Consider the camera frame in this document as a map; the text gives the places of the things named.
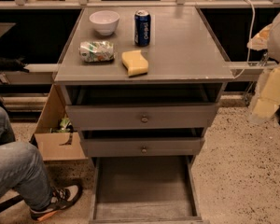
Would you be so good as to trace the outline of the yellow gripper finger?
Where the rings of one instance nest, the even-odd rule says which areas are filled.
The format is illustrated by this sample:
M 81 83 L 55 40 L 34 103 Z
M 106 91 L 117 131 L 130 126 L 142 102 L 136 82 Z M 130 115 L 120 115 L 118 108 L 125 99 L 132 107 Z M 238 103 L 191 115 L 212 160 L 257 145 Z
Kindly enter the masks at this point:
M 262 28 L 256 35 L 254 35 L 247 43 L 247 47 L 252 50 L 263 50 L 267 48 L 269 32 L 272 25 L 269 24 Z
M 249 106 L 249 119 L 254 123 L 269 120 L 280 106 L 280 65 L 266 68 L 259 77 L 256 93 Z

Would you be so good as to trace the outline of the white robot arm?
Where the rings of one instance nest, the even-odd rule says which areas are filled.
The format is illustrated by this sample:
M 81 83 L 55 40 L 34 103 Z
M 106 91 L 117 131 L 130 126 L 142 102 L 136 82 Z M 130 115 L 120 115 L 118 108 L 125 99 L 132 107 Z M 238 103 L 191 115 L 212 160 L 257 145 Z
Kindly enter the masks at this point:
M 280 12 L 273 22 L 260 30 L 248 43 L 253 50 L 268 51 L 268 56 L 277 62 L 273 70 L 265 69 L 259 77 L 259 94 L 252 98 L 250 120 L 261 123 L 270 119 L 280 106 Z

